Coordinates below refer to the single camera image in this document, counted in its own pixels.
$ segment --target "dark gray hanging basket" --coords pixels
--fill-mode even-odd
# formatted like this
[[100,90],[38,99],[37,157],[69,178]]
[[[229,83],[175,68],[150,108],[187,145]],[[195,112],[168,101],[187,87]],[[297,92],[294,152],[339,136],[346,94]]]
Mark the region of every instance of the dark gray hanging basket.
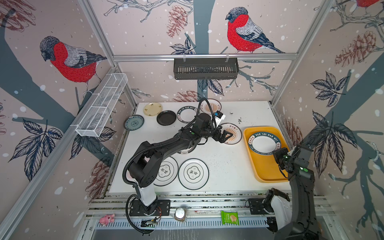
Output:
[[235,79],[239,73],[237,58],[175,58],[175,79]]

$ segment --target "green snack package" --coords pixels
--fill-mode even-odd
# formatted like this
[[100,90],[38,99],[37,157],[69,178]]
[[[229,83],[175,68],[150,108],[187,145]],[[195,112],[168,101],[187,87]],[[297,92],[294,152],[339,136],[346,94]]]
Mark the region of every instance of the green snack package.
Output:
[[237,212],[225,212],[221,211],[221,221],[222,223],[232,223],[239,225],[239,217],[237,216]]

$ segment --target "wallpaper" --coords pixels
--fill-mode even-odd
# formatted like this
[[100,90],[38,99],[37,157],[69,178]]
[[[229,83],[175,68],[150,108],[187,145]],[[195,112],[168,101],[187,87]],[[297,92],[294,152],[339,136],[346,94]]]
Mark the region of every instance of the wallpaper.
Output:
[[131,113],[123,93],[99,138],[75,137],[15,229],[12,240],[77,237],[90,202],[106,190],[114,157],[124,137],[123,122]]
[[110,66],[76,1],[0,6],[3,220]]
[[291,61],[239,61],[236,79],[176,80],[172,61],[119,63],[137,102],[269,101]]
[[350,239],[384,239],[383,3],[333,6],[277,104]]
[[321,2],[91,0],[115,55],[296,52]]

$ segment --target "gray floor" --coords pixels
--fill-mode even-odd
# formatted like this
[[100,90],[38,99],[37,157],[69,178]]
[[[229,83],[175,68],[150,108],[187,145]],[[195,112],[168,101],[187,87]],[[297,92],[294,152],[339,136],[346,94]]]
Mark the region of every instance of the gray floor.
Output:
[[272,240],[273,234],[266,228],[219,228],[190,230],[156,230],[150,236],[142,236],[136,230],[97,229],[92,240]]

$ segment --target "white wire basket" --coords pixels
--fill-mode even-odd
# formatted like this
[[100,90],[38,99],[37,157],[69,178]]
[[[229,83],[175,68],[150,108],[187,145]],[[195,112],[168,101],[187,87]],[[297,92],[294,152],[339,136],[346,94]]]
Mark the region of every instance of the white wire basket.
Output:
[[128,79],[124,73],[112,73],[95,101],[80,121],[76,132],[80,136],[99,137]]

